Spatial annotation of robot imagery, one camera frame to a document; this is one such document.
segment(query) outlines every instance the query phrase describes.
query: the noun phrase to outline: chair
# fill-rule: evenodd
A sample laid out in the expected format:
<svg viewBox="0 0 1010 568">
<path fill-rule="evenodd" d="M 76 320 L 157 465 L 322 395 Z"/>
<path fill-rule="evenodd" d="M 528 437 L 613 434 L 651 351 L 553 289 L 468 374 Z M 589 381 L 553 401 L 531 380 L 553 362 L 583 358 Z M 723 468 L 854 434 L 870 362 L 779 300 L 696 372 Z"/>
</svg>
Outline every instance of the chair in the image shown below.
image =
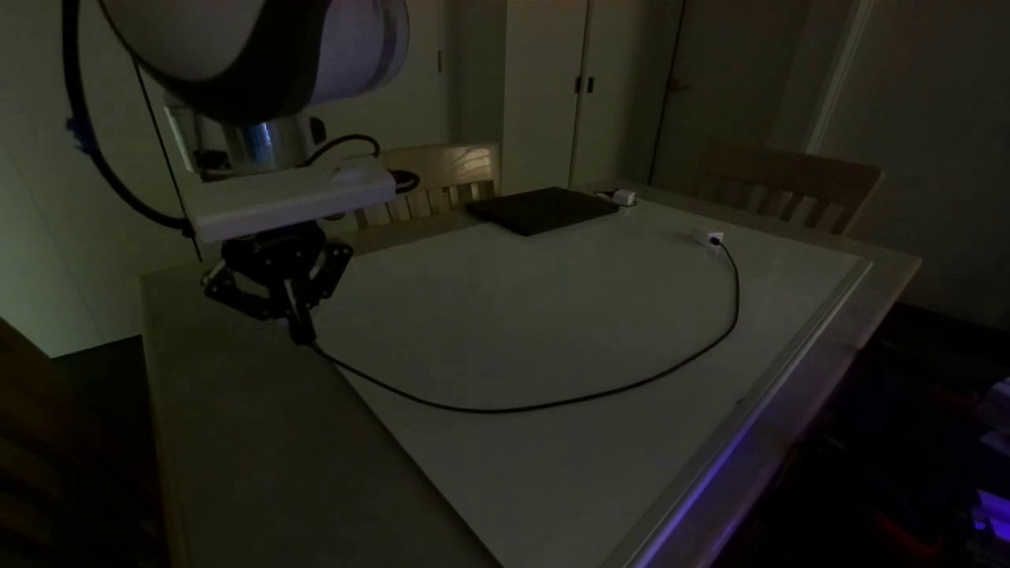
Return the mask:
<svg viewBox="0 0 1010 568">
<path fill-rule="evenodd" d="M 354 212 L 360 231 L 449 214 L 499 194 L 499 144 L 435 144 L 382 154 L 393 169 L 413 169 L 420 185 L 376 208 Z"/>
<path fill-rule="evenodd" d="M 876 167 L 772 148 L 711 144 L 696 198 L 848 233 L 881 184 Z"/>
<path fill-rule="evenodd" d="M 155 465 L 0 320 L 0 550 L 43 566 L 162 566 Z"/>
</svg>

